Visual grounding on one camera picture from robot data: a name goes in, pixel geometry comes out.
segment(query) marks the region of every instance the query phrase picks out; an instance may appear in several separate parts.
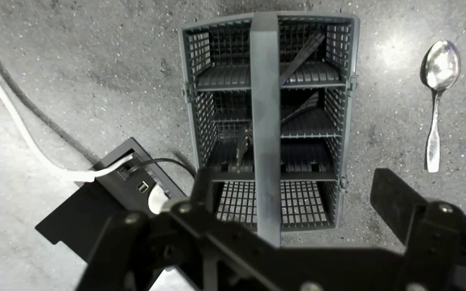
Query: dishwasher cutlery basket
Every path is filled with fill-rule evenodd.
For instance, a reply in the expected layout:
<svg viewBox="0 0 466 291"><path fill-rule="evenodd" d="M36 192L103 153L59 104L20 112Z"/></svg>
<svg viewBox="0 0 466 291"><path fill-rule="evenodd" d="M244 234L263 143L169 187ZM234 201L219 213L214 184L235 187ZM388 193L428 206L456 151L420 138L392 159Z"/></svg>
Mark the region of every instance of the dishwasher cutlery basket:
<svg viewBox="0 0 466 291"><path fill-rule="evenodd" d="M312 37L321 41L303 48ZM250 12L180 28L192 198L273 243L334 226L355 51L352 15Z"/></svg>

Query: black cable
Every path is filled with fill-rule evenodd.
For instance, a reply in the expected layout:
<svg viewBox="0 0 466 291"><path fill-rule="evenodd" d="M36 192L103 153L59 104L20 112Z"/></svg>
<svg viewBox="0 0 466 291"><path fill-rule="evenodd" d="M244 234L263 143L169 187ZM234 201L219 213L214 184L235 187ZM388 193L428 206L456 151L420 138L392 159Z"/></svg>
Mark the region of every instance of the black cable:
<svg viewBox="0 0 466 291"><path fill-rule="evenodd" d="M142 161L140 164L147 166L150 163L172 163L172 164L184 167L189 172L189 176L195 177L195 171L189 164L185 164L179 159L174 159L174 158L151 158L151 159Z"/></svg>

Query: spoon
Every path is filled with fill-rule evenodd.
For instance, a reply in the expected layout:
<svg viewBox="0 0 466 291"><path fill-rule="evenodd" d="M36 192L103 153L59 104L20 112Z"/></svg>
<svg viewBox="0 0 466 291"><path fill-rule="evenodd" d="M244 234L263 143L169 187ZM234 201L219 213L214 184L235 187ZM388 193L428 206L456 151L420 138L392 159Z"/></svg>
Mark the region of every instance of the spoon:
<svg viewBox="0 0 466 291"><path fill-rule="evenodd" d="M438 134L438 106L441 93L454 83L459 75L459 54L449 40L433 43L425 56L423 66L425 83L433 91L431 124L426 137L426 171L439 169L439 134Z"/></svg>

